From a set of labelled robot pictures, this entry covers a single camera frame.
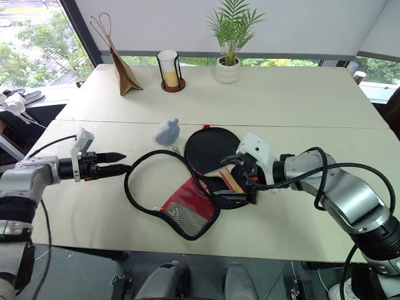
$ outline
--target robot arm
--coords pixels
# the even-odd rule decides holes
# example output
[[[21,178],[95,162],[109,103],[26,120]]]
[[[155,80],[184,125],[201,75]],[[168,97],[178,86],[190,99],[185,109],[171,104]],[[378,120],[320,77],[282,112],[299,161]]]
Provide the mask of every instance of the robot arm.
[[[322,167],[317,151],[298,156],[284,154],[277,160],[272,147],[249,132],[230,161],[241,165],[259,183],[283,183],[313,169]],[[335,164],[326,154],[328,164]],[[287,186],[313,196],[318,192],[322,172],[295,181]],[[361,250],[371,269],[378,274],[387,297],[400,293],[400,224],[374,190],[362,179],[340,167],[328,170],[321,198],[323,208],[346,231]]]
[[[34,263],[31,241],[35,210],[46,186],[62,179],[85,181],[124,174],[130,166],[113,163],[125,155],[85,152],[93,135],[81,129],[71,151],[72,158],[33,157],[7,170],[0,180],[0,298],[15,299],[30,281]]]

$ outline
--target bag handle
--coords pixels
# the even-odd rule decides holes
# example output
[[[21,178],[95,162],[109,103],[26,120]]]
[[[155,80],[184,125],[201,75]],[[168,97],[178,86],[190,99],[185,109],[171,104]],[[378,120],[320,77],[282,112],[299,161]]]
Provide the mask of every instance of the bag handle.
[[[108,31],[108,33],[106,31],[106,28],[105,28],[103,22],[101,21],[101,17],[104,16],[104,15],[107,16],[108,21],[109,21],[109,31]],[[93,20],[96,22],[97,28],[92,23]],[[109,48],[111,48],[112,42],[111,42],[111,17],[110,17],[110,15],[108,13],[106,13],[106,12],[102,12],[99,15],[99,20],[97,20],[94,16],[90,16],[90,25],[97,32],[97,34],[100,36],[100,38],[106,43],[106,45]]]

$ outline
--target light blue object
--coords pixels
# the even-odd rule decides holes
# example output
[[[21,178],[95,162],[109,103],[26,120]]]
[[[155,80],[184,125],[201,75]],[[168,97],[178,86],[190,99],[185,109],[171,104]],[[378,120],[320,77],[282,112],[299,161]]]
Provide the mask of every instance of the light blue object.
[[[179,120],[163,121],[154,132],[154,140],[162,146],[172,146],[179,137]]]

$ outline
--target candle holder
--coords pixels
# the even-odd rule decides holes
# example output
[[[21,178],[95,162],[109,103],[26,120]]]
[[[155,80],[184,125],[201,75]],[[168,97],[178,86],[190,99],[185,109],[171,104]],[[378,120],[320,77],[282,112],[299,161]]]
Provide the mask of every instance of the candle holder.
[[[158,52],[156,57],[162,78],[161,88],[169,93],[183,90],[186,81],[182,78],[179,54],[176,51],[165,50]]]

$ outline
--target white table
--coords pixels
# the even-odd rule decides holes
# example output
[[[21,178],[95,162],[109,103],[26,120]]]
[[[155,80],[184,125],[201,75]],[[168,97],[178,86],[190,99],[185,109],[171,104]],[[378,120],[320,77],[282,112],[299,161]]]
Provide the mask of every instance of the white table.
[[[57,117],[60,120],[181,124],[388,128],[338,67],[243,67],[221,84],[213,67],[182,67],[184,90],[164,92],[158,67],[134,66],[143,91],[119,95],[113,65],[101,64]]]
[[[94,133],[91,151],[117,151],[131,164],[149,151],[159,149],[153,140],[156,124],[53,121],[34,149],[80,126]],[[183,152],[187,138],[202,126],[182,125],[177,142]],[[321,146],[337,162],[356,162],[382,171],[400,191],[400,143],[388,129],[223,126],[242,138],[252,131],[274,146],[277,155],[299,154]],[[53,145],[42,156],[69,157],[72,141]],[[375,175],[352,169],[387,200],[388,192]],[[138,202],[160,207],[189,177],[176,159],[159,156],[143,163],[132,174],[130,188]],[[245,256],[305,261],[344,261],[352,241],[326,213],[313,208],[305,192],[282,190],[278,195],[260,192],[258,206],[222,211],[210,230],[197,241],[186,241],[164,221],[132,207],[123,191],[123,176],[90,182],[63,181],[44,193],[54,244],[70,247],[160,251],[170,253]],[[400,216],[397,206],[395,215]],[[41,207],[34,219],[33,240],[47,243]],[[354,261],[364,261],[359,253]]]

